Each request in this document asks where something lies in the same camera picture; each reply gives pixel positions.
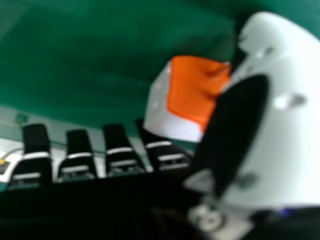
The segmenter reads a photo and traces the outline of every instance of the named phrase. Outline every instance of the green backdrop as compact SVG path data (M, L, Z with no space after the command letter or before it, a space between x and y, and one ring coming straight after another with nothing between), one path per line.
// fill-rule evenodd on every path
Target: green backdrop
M237 17L260 10L320 36L318 0L0 0L0 105L131 123L172 56L230 60Z

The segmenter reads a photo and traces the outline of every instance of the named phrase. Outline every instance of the orange surface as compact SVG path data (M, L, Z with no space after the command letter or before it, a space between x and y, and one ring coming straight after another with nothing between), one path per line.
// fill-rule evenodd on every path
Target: orange surface
M206 130L215 99L230 80L230 65L195 56L176 56L171 62L167 109Z

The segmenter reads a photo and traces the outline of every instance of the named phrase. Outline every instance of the green cloth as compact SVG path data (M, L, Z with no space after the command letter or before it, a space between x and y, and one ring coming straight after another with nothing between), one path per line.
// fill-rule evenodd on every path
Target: green cloth
M318 0L0 0L0 105L133 126L173 56L230 60L237 17L260 10L320 36Z

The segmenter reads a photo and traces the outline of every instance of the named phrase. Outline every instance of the white stripe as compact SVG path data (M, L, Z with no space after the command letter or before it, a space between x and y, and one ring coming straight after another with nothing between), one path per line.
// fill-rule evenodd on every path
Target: white stripe
M37 152L31 152L23 155L24 160L41 159L41 158L50 158L50 153L47 151L37 151Z
M163 155L163 156L159 156L158 160L163 162L163 161L169 161L169 160L182 159L184 156L185 155L183 155L182 153Z
M69 166L62 168L62 172L67 173L73 173L73 172L79 172L79 171L86 171L89 170L89 167L87 165L81 165L81 166Z
M70 154L66 158L67 159L76 159L76 158L91 157L91 156L92 156L91 152L78 152L78 153Z
M162 171L162 170L185 168L185 167L188 167L188 166L189 166L189 164L184 162L184 163L160 166L159 169Z
M172 143L170 141L156 141L156 142L150 142L145 147L147 149L152 149L155 147L161 147L161 146L170 146Z
M137 163L136 160L129 159L129 160L111 162L110 166L111 167L121 167L121 166L136 164L136 163Z
M40 172L33 172L33 173L16 174L16 175L13 175L12 178L14 180L22 180L22 179L39 178L40 176L41 176Z
M106 154L117 154L117 153L125 153L125 152L133 152L134 149L132 147L118 147L118 148L112 148L106 151Z

